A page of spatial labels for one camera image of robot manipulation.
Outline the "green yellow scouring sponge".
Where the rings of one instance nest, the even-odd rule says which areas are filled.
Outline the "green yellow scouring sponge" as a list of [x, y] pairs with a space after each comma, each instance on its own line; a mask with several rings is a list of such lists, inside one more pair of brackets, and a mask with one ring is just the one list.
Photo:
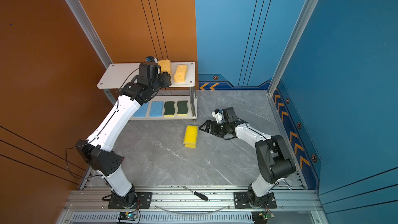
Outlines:
[[175, 102], [174, 101], [167, 101], [164, 102], [164, 117], [175, 117], [176, 110], [175, 110]]
[[178, 101], [177, 102], [177, 115], [187, 116], [188, 115], [188, 101]]

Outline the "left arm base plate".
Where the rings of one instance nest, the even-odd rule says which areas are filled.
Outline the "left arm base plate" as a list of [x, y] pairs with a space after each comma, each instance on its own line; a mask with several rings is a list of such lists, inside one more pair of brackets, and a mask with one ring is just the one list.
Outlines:
[[109, 199], [109, 209], [149, 209], [152, 201], [152, 192], [130, 192], [121, 197], [112, 192]]

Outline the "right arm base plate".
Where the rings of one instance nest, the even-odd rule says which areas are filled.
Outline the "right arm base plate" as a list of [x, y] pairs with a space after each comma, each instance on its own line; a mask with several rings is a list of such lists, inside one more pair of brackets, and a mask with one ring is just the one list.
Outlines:
[[244, 208], [266, 208], [276, 209], [277, 203], [275, 196], [269, 192], [265, 196], [257, 197], [252, 191], [234, 192], [234, 206], [237, 209]]

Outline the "blue sponge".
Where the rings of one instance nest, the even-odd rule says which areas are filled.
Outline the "blue sponge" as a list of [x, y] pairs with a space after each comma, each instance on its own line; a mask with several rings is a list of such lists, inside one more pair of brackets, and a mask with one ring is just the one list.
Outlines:
[[148, 103], [145, 103], [144, 105], [142, 105], [134, 114], [133, 117], [134, 118], [145, 118], [146, 117], [146, 113], [148, 110]]
[[149, 116], [151, 118], [162, 117], [163, 105], [164, 105], [163, 101], [152, 102]]

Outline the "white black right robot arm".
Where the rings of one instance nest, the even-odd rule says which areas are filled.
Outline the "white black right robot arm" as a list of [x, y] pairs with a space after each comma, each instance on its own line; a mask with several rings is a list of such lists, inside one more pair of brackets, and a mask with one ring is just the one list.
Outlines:
[[199, 130], [224, 140], [240, 139], [256, 150], [260, 175], [237, 198], [237, 208], [276, 208], [272, 189], [296, 172], [295, 159], [281, 135], [265, 134], [235, 114], [234, 108], [216, 109], [214, 120], [206, 120]]

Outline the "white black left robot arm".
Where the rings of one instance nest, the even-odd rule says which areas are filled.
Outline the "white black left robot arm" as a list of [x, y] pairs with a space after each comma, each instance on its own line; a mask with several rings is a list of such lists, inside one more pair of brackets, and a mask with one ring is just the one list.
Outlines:
[[170, 74], [162, 72], [158, 63], [141, 63], [138, 74], [123, 86], [115, 105], [99, 127], [86, 140], [79, 140], [75, 145], [84, 161], [104, 177], [111, 187], [111, 198], [123, 208], [133, 207], [136, 194], [122, 170], [123, 157], [113, 152], [114, 144], [134, 113], [152, 100], [159, 90], [170, 85]]

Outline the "orange yellow sponge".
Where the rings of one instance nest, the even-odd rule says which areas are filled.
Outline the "orange yellow sponge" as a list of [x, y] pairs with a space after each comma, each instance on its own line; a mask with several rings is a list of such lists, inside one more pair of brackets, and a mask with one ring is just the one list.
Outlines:
[[172, 66], [170, 60], [160, 60], [158, 65], [161, 67], [161, 73], [167, 72], [169, 75], [172, 75]]
[[185, 83], [187, 72], [188, 72], [187, 65], [178, 65], [176, 68], [176, 73], [174, 74], [174, 82], [177, 84]]

